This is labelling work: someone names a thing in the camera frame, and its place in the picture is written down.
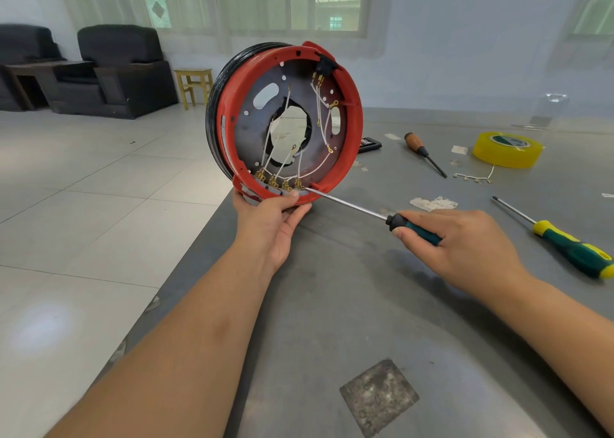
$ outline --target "white curtain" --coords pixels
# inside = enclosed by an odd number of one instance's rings
[[[64,0],[76,29],[155,27],[163,50],[231,55],[262,41],[315,40],[347,57],[381,53],[390,0]]]

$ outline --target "screwdriver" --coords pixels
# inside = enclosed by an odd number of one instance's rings
[[[405,143],[407,144],[407,147],[411,148],[411,150],[413,150],[416,154],[422,155],[425,159],[431,162],[433,166],[437,168],[437,171],[441,173],[441,176],[448,178],[448,175],[441,170],[439,165],[437,165],[433,159],[430,158],[429,152],[426,150],[426,147],[424,147],[424,144],[422,144],[422,141],[418,136],[416,136],[414,133],[407,133],[405,135]]]
[[[492,198],[533,224],[533,233],[541,236],[559,251],[574,267],[591,278],[614,277],[614,261],[601,249],[559,230],[547,220],[535,221],[496,195]]]
[[[394,230],[395,228],[405,226],[415,231],[416,234],[420,236],[420,238],[430,242],[434,246],[437,246],[441,242],[441,238],[438,235],[436,235],[435,233],[431,233],[430,231],[426,231],[426,229],[419,227],[418,225],[414,225],[411,221],[409,221],[407,218],[405,218],[400,213],[395,213],[394,215],[388,215],[388,217],[385,217],[383,215],[380,215],[379,213],[375,213],[371,210],[359,207],[358,205],[354,205],[353,203],[346,202],[345,200],[342,200],[342,199],[337,199],[336,197],[333,197],[332,195],[324,194],[323,192],[317,191],[315,189],[311,189],[311,187],[305,187],[305,189],[310,192],[315,192],[316,194],[321,195],[322,197],[326,197],[327,199],[342,203],[343,205],[347,205],[348,207],[353,208],[355,210],[359,210],[363,213],[366,213],[367,215],[371,215],[371,216],[374,216],[375,218],[379,218],[380,220],[383,220],[386,222],[386,224],[390,227],[390,231]]]

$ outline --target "right hand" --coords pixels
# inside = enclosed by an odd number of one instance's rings
[[[483,302],[530,279],[514,245],[495,220],[482,211],[402,211],[405,218],[441,237],[438,246],[406,227],[393,234],[431,270],[452,286]]]

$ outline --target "hand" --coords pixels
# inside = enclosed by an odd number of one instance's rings
[[[438,246],[409,228],[394,229],[405,247],[452,286],[483,302],[505,285],[531,279],[514,245],[495,220],[482,211],[403,211],[412,223],[442,238]]]
[[[250,252],[264,265],[272,277],[288,258],[290,240],[311,203],[301,205],[294,211],[286,211],[298,200],[298,191],[263,200],[257,207],[245,201],[242,194],[233,191],[233,204],[239,215],[234,245]]]

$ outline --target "white paper scrap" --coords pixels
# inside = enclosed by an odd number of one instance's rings
[[[412,199],[410,201],[410,204],[413,205],[414,207],[418,207],[418,208],[421,208],[422,210],[426,210],[427,212],[430,212],[431,210],[435,210],[438,208],[453,209],[453,208],[458,207],[457,202],[446,199],[442,195],[437,197],[435,200],[426,200],[426,199],[423,199],[422,197],[416,197],[415,199]]]
[[[468,150],[469,149],[467,149],[466,147],[461,147],[461,146],[454,146],[454,147],[452,147],[452,152],[454,154],[466,155]]]

